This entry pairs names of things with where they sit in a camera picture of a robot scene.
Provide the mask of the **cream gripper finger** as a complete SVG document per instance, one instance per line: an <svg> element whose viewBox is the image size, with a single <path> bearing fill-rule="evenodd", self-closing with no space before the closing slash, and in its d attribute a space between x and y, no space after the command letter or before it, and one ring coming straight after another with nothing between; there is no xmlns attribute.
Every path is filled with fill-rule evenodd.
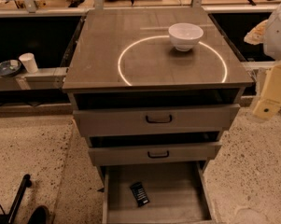
<svg viewBox="0 0 281 224"><path fill-rule="evenodd" d="M267 20L260 22L244 37L244 41L251 45L258 45L263 42Z"/></svg>
<svg viewBox="0 0 281 224"><path fill-rule="evenodd" d="M281 109L281 62L260 73L259 81L252 114L257 119L269 120Z"/></svg>

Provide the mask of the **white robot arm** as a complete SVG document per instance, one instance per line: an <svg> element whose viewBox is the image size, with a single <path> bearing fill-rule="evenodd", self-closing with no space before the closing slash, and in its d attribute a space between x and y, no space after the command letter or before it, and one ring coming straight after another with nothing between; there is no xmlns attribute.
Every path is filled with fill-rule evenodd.
<svg viewBox="0 0 281 224"><path fill-rule="evenodd" d="M268 20L248 32L244 41L251 45L262 44L264 54L274 59L274 66L265 72L265 79L252 102L253 116L268 120L281 109L281 4Z"/></svg>

